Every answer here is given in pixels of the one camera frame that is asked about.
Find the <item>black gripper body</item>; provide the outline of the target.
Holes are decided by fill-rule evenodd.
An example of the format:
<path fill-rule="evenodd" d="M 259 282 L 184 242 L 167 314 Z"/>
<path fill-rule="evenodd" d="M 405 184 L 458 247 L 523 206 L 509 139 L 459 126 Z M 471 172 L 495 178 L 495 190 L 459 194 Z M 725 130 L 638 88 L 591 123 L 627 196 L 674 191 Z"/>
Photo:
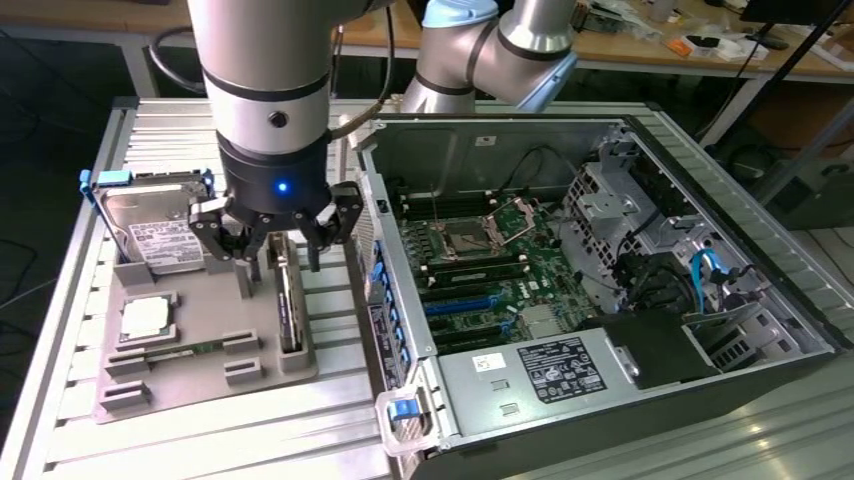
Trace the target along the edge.
<path fill-rule="evenodd" d="M 294 214 L 314 218 L 331 202 L 327 184 L 330 135 L 284 154 L 251 152 L 218 137 L 230 198 L 227 212 L 243 225 L 294 228 Z"/>

